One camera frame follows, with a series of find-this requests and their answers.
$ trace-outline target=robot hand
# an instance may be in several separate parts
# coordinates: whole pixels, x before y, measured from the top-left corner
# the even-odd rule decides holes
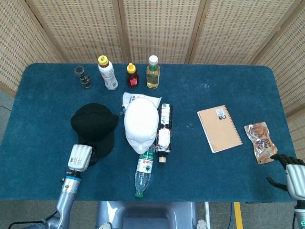
[[[304,161],[285,154],[275,154],[270,158],[279,161],[284,167],[287,176],[287,185],[276,183],[271,177],[267,177],[268,182],[274,187],[288,191],[289,195],[295,200],[305,200]]]

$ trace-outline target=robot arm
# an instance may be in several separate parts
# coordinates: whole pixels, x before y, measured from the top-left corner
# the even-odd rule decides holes
[[[81,172],[87,170],[92,155],[92,147],[86,145],[74,145],[71,151],[68,167],[70,171],[64,179],[61,194],[56,209],[60,217],[49,217],[41,223],[31,225],[25,229],[68,229],[70,224],[70,212],[81,183]]]
[[[284,154],[270,157],[279,161],[285,169],[287,185],[276,183],[267,177],[268,182],[279,189],[287,191],[297,201],[295,216],[300,229],[305,229],[305,163],[303,160]]]

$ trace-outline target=brown notebook cover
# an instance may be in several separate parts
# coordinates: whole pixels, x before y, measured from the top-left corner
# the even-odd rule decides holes
[[[197,113],[213,153],[243,144],[225,105]]]

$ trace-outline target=table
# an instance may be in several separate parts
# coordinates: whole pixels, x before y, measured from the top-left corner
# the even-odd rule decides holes
[[[266,122],[278,153],[295,156],[274,75],[265,66],[161,64],[160,86],[146,87],[146,64],[136,64],[140,84],[127,85],[126,64],[114,64],[119,86],[108,91],[97,64],[82,64],[92,87],[82,88],[77,64],[27,67],[0,146],[0,199],[57,199],[77,134],[70,118],[83,105],[101,103],[119,116],[112,152],[82,174],[78,200],[285,202],[289,195],[266,177],[285,183],[278,162],[258,165],[244,126]],[[172,150],[155,157],[143,199],[134,196],[138,155],[124,132],[124,92],[162,97],[173,105]],[[197,111],[226,105],[243,145],[212,153]]]

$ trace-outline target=yellow floor stripe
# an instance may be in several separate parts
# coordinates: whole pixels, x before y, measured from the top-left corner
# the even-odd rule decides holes
[[[240,211],[239,202],[234,202],[234,211],[235,211],[235,219],[236,219],[236,228],[243,229],[242,213]]]

